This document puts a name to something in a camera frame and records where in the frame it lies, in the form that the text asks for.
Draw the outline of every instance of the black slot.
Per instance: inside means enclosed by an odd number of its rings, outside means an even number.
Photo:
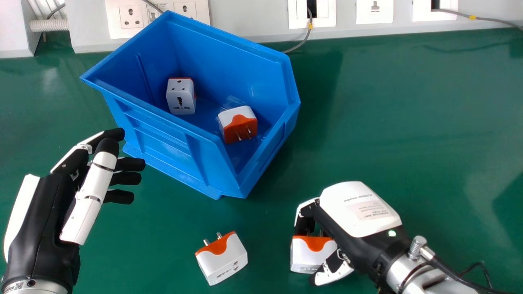
[[[307,8],[312,12],[312,18],[318,17],[318,8],[316,0],[307,0]]]
[[[431,0],[430,9],[439,9],[439,1],[440,0]]]

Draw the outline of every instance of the white corrugated hose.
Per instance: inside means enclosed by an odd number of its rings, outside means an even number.
[[[32,32],[68,31],[69,22],[67,19],[31,20],[29,21],[29,28]]]

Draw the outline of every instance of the label sticker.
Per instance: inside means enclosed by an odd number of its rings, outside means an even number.
[[[365,201],[348,205],[360,220],[375,220],[390,217],[391,213],[381,200]]]

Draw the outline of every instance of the metal thumbscrew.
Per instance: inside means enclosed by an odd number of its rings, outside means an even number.
[[[409,259],[416,261],[419,258],[419,249],[427,244],[427,239],[423,236],[415,236],[412,239],[411,248],[408,250]]]

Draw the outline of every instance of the blue plastic bin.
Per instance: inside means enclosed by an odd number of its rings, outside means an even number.
[[[172,115],[170,77],[191,77],[196,114]],[[294,129],[300,99],[289,58],[166,12],[81,76],[102,92],[123,151],[213,199],[246,198]],[[225,144],[218,113],[249,105],[258,136]]]

